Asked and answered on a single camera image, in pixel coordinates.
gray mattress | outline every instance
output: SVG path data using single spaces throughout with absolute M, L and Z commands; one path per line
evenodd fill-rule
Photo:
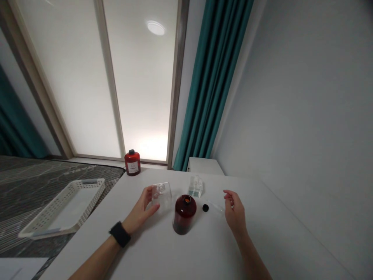
M 105 178 L 96 208 L 124 172 L 110 166 L 0 156 L 0 257 L 48 257 L 33 278 L 39 279 L 74 234 L 34 241 L 18 238 L 18 233 L 71 181 Z

ceiling light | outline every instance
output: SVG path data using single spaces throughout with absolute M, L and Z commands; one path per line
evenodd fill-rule
M 152 32 L 155 35 L 162 36 L 164 35 L 164 27 L 160 23 L 156 21 L 147 21 L 146 22 L 148 29 L 150 32 Z

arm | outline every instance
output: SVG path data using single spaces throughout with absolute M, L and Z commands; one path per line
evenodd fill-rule
M 146 187 L 133 207 L 131 213 L 122 223 L 125 231 L 132 235 L 143 223 L 158 209 L 159 204 L 146 210 L 148 203 L 152 200 L 152 187 Z M 109 267 L 114 261 L 121 247 L 113 236 L 110 236 L 80 268 L 69 278 L 69 280 L 101 280 L 105 277 Z
M 245 208 L 237 193 L 224 190 L 225 218 L 232 230 L 244 260 L 249 279 L 272 279 L 246 229 Z

watch strap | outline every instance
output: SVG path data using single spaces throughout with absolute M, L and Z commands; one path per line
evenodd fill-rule
M 124 248 L 131 240 L 131 236 L 125 231 L 121 222 L 117 222 L 110 230 L 109 233 L 115 238 L 118 244 Z

hand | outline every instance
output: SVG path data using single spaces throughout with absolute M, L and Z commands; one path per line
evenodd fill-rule
M 144 188 L 143 193 L 133 207 L 131 213 L 122 223 L 123 228 L 129 235 L 137 231 L 143 223 L 159 209 L 159 204 L 157 203 L 145 211 L 149 202 L 152 201 L 152 188 L 153 186 Z
M 233 234 L 243 234 L 247 232 L 245 220 L 245 208 L 242 205 L 237 193 L 229 190 L 223 190 L 226 193 L 225 199 L 225 218 Z

